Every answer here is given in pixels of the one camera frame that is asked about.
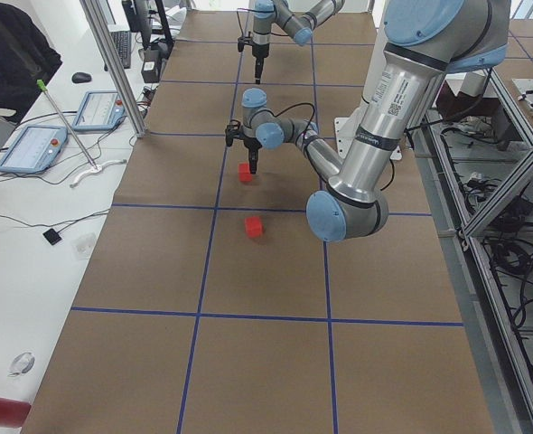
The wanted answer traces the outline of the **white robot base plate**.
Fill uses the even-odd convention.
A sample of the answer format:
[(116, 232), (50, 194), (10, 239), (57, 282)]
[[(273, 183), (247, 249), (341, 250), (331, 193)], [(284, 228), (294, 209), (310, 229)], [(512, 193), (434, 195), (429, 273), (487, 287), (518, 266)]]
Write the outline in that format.
[(350, 118), (335, 118), (334, 132), (338, 154), (345, 158), (355, 136), (357, 125), (352, 125)]

